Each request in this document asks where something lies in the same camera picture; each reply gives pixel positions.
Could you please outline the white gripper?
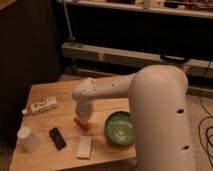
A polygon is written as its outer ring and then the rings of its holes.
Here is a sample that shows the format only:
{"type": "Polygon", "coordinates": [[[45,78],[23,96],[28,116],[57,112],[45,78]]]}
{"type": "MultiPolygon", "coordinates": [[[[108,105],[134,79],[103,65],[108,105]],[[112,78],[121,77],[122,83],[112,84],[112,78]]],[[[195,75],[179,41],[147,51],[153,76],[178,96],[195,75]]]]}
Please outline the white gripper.
{"type": "Polygon", "coordinates": [[[78,116],[78,117],[74,117],[74,122],[76,124],[81,124],[81,122],[88,122],[94,111],[93,102],[77,101],[75,111],[78,116]]]}

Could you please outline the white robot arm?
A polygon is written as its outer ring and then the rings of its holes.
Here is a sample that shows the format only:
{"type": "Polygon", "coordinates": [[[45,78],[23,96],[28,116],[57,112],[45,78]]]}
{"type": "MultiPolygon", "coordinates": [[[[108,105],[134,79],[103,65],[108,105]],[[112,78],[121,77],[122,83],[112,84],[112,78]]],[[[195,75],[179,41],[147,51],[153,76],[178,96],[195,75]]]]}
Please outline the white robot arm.
{"type": "Polygon", "coordinates": [[[94,100],[128,100],[138,171],[196,171],[187,89],[182,69],[152,65],[104,84],[86,78],[74,88],[72,98],[83,124],[91,118],[94,100]]]}

